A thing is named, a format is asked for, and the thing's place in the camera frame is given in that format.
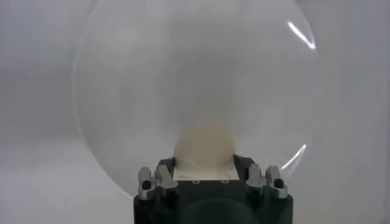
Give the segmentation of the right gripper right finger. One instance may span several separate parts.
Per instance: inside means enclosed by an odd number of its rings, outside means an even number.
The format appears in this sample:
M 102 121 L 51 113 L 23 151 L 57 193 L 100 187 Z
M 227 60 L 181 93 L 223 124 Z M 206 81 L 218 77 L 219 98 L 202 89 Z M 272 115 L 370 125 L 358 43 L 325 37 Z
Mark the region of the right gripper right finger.
M 252 197 L 271 197 L 275 200 L 288 198 L 288 187 L 278 166 L 269 166 L 263 175 L 259 164 L 252 158 L 234 155 L 234 163 L 239 179 L 244 182 L 247 193 Z

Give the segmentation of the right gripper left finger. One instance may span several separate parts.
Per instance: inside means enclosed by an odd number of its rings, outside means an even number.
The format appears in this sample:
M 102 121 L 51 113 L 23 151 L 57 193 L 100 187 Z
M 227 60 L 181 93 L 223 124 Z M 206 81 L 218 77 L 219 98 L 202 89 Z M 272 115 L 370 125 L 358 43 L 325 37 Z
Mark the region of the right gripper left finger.
M 138 198 L 153 200 L 157 194 L 166 198 L 176 195 L 179 183 L 173 179 L 174 168 L 174 157 L 160 160 L 154 173 L 150 168 L 142 167 L 138 172 Z

